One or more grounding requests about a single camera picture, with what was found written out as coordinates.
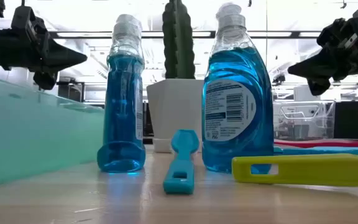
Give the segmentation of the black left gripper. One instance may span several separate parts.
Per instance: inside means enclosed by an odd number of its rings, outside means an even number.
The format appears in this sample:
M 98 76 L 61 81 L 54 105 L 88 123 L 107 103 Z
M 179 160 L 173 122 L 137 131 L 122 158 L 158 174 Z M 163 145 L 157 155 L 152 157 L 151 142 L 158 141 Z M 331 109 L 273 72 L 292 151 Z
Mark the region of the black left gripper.
M 88 57 L 58 44 L 49 34 L 37 34 L 36 40 L 19 37 L 11 29 L 0 31 L 0 66 L 28 68 L 34 82 L 44 90 L 51 90 L 57 82 L 58 70 L 87 61 Z

